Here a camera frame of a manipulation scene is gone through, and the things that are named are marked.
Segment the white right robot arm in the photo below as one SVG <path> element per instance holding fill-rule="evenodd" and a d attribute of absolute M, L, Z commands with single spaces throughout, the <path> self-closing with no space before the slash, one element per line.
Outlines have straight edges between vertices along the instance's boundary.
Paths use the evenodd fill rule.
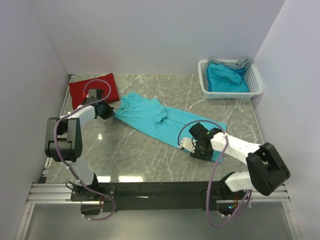
<path fill-rule="evenodd" d="M 269 196 L 291 177 L 291 173 L 271 143 L 251 143 L 231 136 L 215 127 L 205 128 L 200 122 L 189 130 L 192 138 L 184 137 L 180 147 L 193 158 L 210 161 L 215 152 L 227 154 L 247 166 L 247 171 L 231 172 L 220 180 L 219 193 L 230 200 L 239 191 L 256 190 Z"/>

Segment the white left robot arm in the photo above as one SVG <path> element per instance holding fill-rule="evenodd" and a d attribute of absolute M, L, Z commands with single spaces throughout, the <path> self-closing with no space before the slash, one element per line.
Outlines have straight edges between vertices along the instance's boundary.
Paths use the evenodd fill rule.
<path fill-rule="evenodd" d="M 49 118 L 46 125 L 46 156 L 70 171 L 75 185 L 83 188 L 82 195 L 88 201 L 99 197 L 100 188 L 96 174 L 83 157 L 82 128 L 96 118 L 107 120 L 115 114 L 114 108 L 106 103 L 110 94 L 110 90 L 90 89 L 76 109 L 63 116 Z"/>

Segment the light blue t-shirt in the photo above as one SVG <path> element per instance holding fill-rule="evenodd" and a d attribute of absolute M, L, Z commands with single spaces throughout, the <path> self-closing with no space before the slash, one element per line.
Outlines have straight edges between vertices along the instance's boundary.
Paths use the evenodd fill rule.
<path fill-rule="evenodd" d="M 205 117 L 164 106 L 158 99 L 147 99 L 130 92 L 121 98 L 115 118 L 169 146 L 178 147 L 180 130 L 188 123 Z"/>

